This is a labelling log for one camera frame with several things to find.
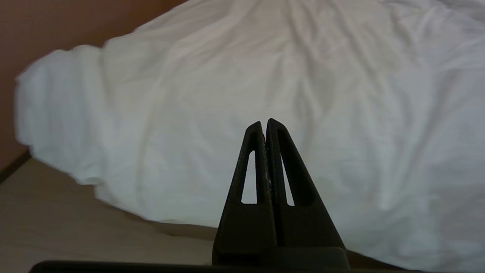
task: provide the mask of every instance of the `brown wall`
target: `brown wall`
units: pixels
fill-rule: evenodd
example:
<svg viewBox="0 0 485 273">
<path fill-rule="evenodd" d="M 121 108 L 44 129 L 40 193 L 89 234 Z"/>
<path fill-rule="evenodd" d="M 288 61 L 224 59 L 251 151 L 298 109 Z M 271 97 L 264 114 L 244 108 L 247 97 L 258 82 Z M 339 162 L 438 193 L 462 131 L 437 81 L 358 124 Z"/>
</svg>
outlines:
<svg viewBox="0 0 485 273">
<path fill-rule="evenodd" d="M 186 0 L 0 0 L 0 171 L 26 151 L 15 141 L 15 76 L 55 49 L 102 46 Z"/>
</svg>

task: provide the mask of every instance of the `wooden floor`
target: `wooden floor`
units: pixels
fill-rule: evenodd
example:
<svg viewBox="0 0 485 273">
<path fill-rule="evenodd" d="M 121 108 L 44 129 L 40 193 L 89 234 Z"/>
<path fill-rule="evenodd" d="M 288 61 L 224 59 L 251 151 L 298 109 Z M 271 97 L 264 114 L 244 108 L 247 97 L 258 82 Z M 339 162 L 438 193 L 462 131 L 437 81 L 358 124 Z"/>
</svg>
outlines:
<svg viewBox="0 0 485 273">
<path fill-rule="evenodd" d="M 175 237 L 30 159 L 0 185 L 0 272 L 44 260 L 210 264 L 212 241 Z"/>
</svg>

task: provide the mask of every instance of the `bed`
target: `bed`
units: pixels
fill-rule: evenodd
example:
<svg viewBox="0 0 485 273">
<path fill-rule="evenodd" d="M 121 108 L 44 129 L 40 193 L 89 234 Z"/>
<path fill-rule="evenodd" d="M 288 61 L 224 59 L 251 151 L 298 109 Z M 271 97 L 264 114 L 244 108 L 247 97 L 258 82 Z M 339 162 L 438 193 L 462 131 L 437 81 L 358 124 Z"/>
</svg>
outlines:
<svg viewBox="0 0 485 273">
<path fill-rule="evenodd" d="M 484 14 L 480 0 L 191 0 L 31 64 L 17 139 L 113 206 L 216 227 L 245 128 L 275 118 L 350 250 L 479 272 Z"/>
</svg>

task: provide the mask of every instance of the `baseboard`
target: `baseboard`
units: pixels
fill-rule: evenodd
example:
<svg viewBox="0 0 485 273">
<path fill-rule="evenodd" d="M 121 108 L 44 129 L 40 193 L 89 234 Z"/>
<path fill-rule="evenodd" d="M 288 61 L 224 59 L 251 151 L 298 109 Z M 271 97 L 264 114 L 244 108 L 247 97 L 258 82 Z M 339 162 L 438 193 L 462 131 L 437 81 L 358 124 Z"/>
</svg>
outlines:
<svg viewBox="0 0 485 273">
<path fill-rule="evenodd" d="M 24 165 L 31 158 L 29 151 L 22 153 L 16 160 L 0 171 L 0 185 L 12 175 L 20 166 Z"/>
</svg>

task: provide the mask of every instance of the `white duvet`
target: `white duvet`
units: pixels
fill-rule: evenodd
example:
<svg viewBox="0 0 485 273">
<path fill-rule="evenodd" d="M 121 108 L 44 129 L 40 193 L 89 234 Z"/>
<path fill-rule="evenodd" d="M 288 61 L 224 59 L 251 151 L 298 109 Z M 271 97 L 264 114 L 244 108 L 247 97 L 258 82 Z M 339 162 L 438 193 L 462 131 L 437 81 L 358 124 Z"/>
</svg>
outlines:
<svg viewBox="0 0 485 273">
<path fill-rule="evenodd" d="M 485 2 L 192 0 L 18 83 L 33 156 L 146 219 L 217 227 L 275 118 L 350 250 L 485 269 Z"/>
</svg>

